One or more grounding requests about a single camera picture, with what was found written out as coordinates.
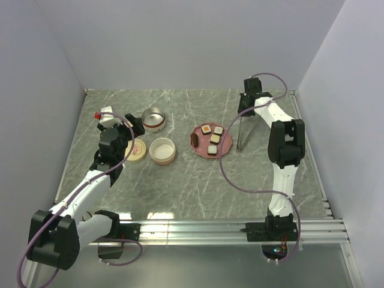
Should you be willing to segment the tan sushi piece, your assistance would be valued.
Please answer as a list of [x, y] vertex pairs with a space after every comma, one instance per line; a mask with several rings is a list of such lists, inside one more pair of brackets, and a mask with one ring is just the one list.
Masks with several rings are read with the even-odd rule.
[[209, 139], [209, 142], [210, 142], [210, 144], [217, 145], [217, 144], [219, 144], [220, 139], [221, 139], [221, 137], [219, 135], [212, 134], [210, 139]]

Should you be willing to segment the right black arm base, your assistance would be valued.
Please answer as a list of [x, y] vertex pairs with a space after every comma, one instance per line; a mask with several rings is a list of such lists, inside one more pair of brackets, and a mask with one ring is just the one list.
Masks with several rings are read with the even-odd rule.
[[285, 217], [267, 215], [265, 221], [248, 222], [240, 230], [246, 233], [248, 242], [261, 242], [262, 253], [268, 260], [283, 260], [287, 257], [288, 242], [299, 239], [299, 229], [293, 215]]

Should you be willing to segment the dark brown food piece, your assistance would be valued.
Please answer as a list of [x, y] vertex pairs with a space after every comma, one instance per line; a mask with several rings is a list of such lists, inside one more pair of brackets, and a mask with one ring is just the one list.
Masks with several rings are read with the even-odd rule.
[[192, 140], [192, 143], [193, 143], [193, 146], [196, 148], [199, 146], [199, 137], [196, 133], [193, 133], [191, 135], [191, 140]]

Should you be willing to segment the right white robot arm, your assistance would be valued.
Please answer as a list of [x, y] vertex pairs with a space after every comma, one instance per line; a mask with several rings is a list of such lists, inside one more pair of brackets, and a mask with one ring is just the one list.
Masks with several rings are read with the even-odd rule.
[[291, 200], [295, 175], [305, 156], [305, 124], [287, 114], [277, 103], [287, 95], [284, 84], [281, 96], [273, 97], [264, 92], [255, 74], [244, 80], [244, 92], [240, 94], [238, 114], [241, 118], [259, 115], [270, 128], [268, 158], [273, 167], [274, 191], [268, 206], [268, 215], [287, 219], [293, 215]]

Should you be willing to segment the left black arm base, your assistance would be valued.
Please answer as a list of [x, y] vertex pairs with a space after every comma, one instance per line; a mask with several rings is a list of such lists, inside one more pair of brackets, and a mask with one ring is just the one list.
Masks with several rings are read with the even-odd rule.
[[123, 255], [125, 246], [137, 245], [139, 241], [141, 224], [120, 223], [116, 232], [102, 236], [96, 240], [97, 253], [101, 260], [118, 260]]

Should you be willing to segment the orange topped sushi piece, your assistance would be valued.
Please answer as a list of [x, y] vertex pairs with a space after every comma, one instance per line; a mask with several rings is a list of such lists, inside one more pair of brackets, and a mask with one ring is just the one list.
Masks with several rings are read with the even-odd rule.
[[211, 126], [209, 124], [202, 125], [201, 126], [201, 131], [202, 131], [203, 135], [211, 134], [212, 133]]

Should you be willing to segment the white sushi piece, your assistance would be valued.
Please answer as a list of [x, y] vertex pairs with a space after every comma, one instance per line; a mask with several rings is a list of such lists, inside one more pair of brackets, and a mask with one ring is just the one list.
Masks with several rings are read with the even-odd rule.
[[217, 145], [209, 145], [207, 147], [207, 154], [208, 155], [217, 155], [217, 153], [218, 153]]
[[214, 128], [214, 134], [216, 134], [216, 135], [222, 135], [223, 134], [223, 131], [224, 131], [224, 128], [223, 127], [221, 127], [221, 126], [216, 126], [215, 128]]

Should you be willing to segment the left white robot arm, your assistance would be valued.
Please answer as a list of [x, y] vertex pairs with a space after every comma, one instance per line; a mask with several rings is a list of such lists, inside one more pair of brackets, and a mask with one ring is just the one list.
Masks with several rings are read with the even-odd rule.
[[[101, 121], [104, 116], [117, 120], [109, 125]], [[49, 211], [37, 211], [29, 229], [25, 257], [33, 262], [61, 270], [73, 266], [82, 248], [104, 238], [115, 241], [121, 236], [119, 215], [110, 211], [97, 211], [90, 219], [82, 217], [93, 203], [118, 180], [123, 164], [132, 149], [129, 142], [145, 133], [142, 119], [131, 114], [119, 116], [113, 112], [97, 112], [100, 120], [98, 150], [85, 178], [64, 200]]]

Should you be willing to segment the metal tongs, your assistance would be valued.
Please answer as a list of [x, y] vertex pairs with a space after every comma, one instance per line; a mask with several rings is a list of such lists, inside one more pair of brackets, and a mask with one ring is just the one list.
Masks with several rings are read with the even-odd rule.
[[260, 116], [240, 117], [236, 151], [242, 152], [257, 131]]

